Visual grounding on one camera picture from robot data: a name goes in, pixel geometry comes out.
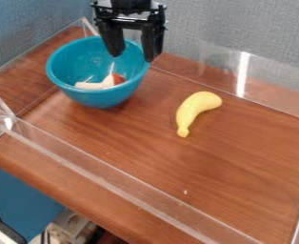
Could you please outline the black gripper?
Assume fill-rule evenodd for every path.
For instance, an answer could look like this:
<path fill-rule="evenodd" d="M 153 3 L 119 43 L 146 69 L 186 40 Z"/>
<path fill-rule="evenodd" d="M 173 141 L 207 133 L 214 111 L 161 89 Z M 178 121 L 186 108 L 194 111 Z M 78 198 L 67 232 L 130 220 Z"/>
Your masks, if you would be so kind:
<path fill-rule="evenodd" d="M 94 24 L 111 56 L 124 49 L 122 29 L 142 30 L 145 60 L 162 52 L 166 5 L 155 0 L 94 0 Z"/>

